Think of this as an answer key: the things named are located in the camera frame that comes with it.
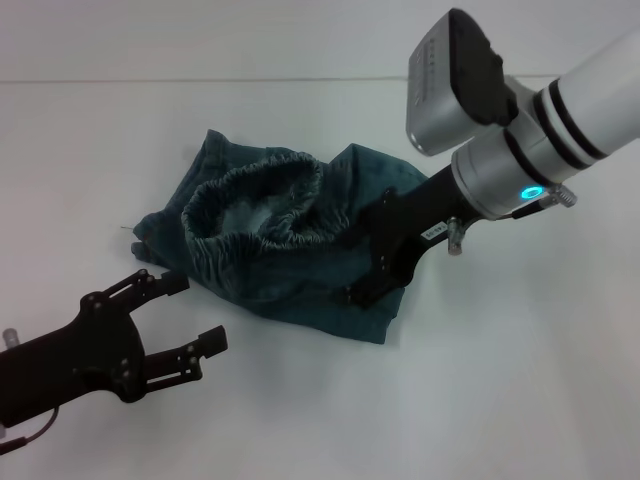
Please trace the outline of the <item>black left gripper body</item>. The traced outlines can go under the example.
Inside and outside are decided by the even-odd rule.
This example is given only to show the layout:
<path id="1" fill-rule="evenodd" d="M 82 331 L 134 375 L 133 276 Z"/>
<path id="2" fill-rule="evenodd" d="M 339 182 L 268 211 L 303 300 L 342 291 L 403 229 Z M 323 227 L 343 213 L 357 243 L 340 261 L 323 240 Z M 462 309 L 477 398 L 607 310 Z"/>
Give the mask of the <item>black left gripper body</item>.
<path id="1" fill-rule="evenodd" d="M 68 325 L 0 353 L 0 424 L 16 426 L 99 390 L 140 400 L 145 351 L 130 313 L 146 302 L 85 297 Z"/>

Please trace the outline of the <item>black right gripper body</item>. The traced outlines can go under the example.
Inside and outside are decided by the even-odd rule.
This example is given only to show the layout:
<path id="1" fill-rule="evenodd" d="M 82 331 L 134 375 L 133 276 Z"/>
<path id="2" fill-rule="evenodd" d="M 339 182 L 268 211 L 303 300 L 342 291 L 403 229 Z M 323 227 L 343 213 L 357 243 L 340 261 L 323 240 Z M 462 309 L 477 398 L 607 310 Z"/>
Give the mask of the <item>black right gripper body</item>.
<path id="1" fill-rule="evenodd" d="M 369 235 L 372 268 L 367 278 L 410 283 L 418 260 L 428 249 L 422 234 L 451 217 L 460 219 L 466 228 L 480 219 L 458 188 L 450 166 L 417 188 L 396 193 L 388 215 Z"/>

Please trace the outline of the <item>blue denim shorts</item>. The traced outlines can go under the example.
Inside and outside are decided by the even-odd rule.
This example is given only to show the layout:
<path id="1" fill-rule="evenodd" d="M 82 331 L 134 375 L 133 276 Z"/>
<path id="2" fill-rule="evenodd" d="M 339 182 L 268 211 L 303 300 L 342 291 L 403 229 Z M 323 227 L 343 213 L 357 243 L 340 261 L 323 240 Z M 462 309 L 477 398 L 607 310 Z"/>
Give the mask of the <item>blue denim shorts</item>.
<path id="1" fill-rule="evenodd" d="M 134 227 L 131 251 L 260 317 L 381 344 L 403 291 L 369 308 L 349 303 L 344 290 L 369 271 L 370 254 L 337 237 L 386 189 L 405 193 L 424 179 L 357 144 L 325 163 L 212 130 L 165 208 Z"/>

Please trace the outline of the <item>silver right gripper fitting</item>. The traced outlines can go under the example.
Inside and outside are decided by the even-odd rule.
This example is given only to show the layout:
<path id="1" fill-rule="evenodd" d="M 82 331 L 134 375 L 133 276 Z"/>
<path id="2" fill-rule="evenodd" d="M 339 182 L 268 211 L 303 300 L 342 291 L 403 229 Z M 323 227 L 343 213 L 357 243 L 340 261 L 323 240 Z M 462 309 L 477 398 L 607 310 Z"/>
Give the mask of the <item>silver right gripper fitting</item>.
<path id="1" fill-rule="evenodd" d="M 462 254 L 462 243 L 466 234 L 465 224 L 456 217 L 447 221 L 447 250 L 450 256 Z"/>

